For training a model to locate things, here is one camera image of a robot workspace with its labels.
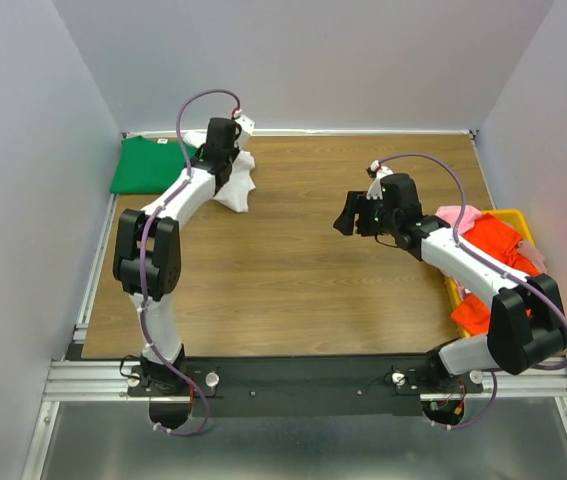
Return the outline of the white t-shirt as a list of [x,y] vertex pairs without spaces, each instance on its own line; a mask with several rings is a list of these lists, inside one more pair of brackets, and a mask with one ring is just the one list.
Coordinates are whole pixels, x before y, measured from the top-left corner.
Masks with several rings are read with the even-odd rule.
[[183,169],[176,182],[175,198],[168,204],[175,208],[176,219],[182,224],[186,223],[210,200],[215,200],[236,213],[249,211],[249,193],[256,188],[251,178],[255,160],[243,147],[250,138],[249,133],[239,135],[229,160],[223,167],[208,167],[208,161],[199,157],[190,160],[190,168]]

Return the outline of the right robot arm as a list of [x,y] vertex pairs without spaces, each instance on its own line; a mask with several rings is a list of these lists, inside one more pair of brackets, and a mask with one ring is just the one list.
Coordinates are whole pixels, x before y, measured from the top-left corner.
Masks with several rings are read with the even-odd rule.
[[430,389],[446,391],[473,370],[517,375],[567,348],[557,283],[497,261],[456,235],[445,220],[424,214],[409,175],[382,174],[368,190],[348,192],[333,226],[344,236],[391,236],[398,248],[459,281],[488,307],[486,333],[427,353],[422,371]]

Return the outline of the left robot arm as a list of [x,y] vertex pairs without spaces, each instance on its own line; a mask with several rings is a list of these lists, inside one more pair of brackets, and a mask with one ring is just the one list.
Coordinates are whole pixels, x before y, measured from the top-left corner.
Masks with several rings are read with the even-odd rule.
[[249,210],[255,160],[244,146],[254,128],[251,118],[237,112],[212,118],[205,133],[186,134],[195,151],[177,180],[152,203],[119,217],[113,275],[137,311],[145,341],[142,357],[156,363],[150,382],[164,395],[177,393],[185,380],[177,364],[183,343],[174,307],[182,270],[181,230],[211,200],[236,213]]

